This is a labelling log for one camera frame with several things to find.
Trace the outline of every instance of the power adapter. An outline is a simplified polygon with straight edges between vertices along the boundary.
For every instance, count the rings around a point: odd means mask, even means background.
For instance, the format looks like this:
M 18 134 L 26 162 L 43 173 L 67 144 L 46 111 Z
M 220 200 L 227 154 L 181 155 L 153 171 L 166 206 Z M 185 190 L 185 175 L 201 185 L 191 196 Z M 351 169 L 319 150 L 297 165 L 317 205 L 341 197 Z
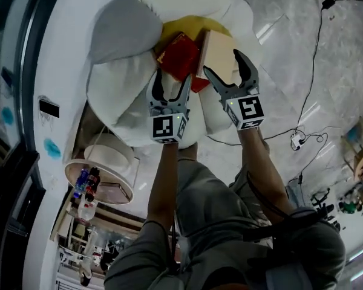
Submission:
M 305 143 L 305 138 L 301 138 L 301 134 L 299 132 L 294 132 L 290 139 L 292 140 L 294 150 L 299 150 Z
M 335 0 L 324 0 L 322 2 L 322 9 L 328 10 L 330 7 L 335 5 Z

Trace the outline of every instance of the human arm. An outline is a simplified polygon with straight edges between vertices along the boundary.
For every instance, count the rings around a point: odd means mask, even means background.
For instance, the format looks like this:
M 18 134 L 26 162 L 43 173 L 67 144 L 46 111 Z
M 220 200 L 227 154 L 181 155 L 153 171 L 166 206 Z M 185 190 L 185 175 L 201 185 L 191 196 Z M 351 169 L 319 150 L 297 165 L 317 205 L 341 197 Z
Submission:
M 165 144 L 148 203 L 147 221 L 156 221 L 169 231 L 174 220 L 177 189 L 178 144 Z
M 171 263 L 168 231 L 173 223 L 177 188 L 178 144 L 163 146 L 148 203 L 148 215 L 138 238 L 111 265 L 105 289 L 144 290 Z
M 257 129 L 238 131 L 238 136 L 242 144 L 242 165 L 246 166 L 252 184 L 269 202 L 285 214 L 292 212 L 293 207 L 286 195 L 283 180 L 270 160 Z M 263 203 L 261 208 L 271 223 L 276 224 L 283 220 Z

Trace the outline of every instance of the wrist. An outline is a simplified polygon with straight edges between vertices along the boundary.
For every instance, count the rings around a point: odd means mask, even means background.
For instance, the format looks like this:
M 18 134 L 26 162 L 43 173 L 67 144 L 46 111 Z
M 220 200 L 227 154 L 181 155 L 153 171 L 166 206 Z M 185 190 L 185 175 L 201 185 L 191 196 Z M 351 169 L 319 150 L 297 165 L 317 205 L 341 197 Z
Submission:
M 238 137 L 243 147 L 252 144 L 255 140 L 260 140 L 257 128 L 240 130 L 238 131 Z
M 176 153 L 178 152 L 179 143 L 164 144 L 163 153 Z

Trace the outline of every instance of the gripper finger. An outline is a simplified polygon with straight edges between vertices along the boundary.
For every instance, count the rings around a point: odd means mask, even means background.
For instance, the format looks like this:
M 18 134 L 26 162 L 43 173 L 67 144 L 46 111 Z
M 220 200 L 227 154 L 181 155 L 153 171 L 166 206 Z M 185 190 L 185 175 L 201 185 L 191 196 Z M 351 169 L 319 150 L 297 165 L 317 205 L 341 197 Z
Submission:
M 152 107 L 166 106 L 167 101 L 164 99 L 164 89 L 162 84 L 162 71 L 157 68 L 148 82 L 146 89 L 146 99 Z
M 238 62 L 242 83 L 240 88 L 258 87 L 259 77 L 258 70 L 250 59 L 241 51 L 234 50 L 235 60 Z
M 189 92 L 191 90 L 191 85 L 192 85 L 192 76 L 191 74 L 188 74 L 188 76 L 181 83 L 181 87 L 179 89 L 176 98 L 168 100 L 168 106 L 175 110 L 180 108 L 182 111 L 185 111 L 187 108 L 187 102 L 189 98 Z
M 219 93 L 222 97 L 226 95 L 231 95 L 236 93 L 238 87 L 236 84 L 228 85 L 214 72 L 213 69 L 203 66 L 204 74 L 206 75 L 207 79 L 211 82 L 214 89 Z

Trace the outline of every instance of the beige box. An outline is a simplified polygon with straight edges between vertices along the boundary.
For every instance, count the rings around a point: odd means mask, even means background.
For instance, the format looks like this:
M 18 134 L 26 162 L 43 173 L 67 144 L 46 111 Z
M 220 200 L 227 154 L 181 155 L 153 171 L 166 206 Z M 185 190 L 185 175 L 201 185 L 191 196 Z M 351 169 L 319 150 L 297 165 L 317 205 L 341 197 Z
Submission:
M 235 42 L 232 37 L 213 30 L 208 31 L 204 37 L 197 77 L 207 79 L 203 72 L 203 66 L 207 66 L 225 83 L 231 84 L 235 64 L 234 48 Z

